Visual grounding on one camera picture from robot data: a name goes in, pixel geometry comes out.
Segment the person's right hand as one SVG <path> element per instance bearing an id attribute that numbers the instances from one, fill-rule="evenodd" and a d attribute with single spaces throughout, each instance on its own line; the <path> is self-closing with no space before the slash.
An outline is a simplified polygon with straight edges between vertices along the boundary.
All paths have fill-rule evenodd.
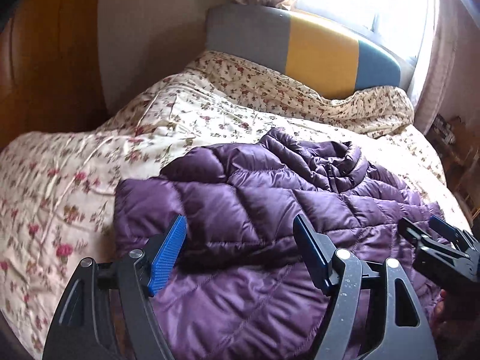
<path id="1" fill-rule="evenodd" d="M 465 336 L 479 318 L 479 293 L 450 294 L 442 290 L 440 300 L 430 321 L 437 336 L 460 339 Z"/>

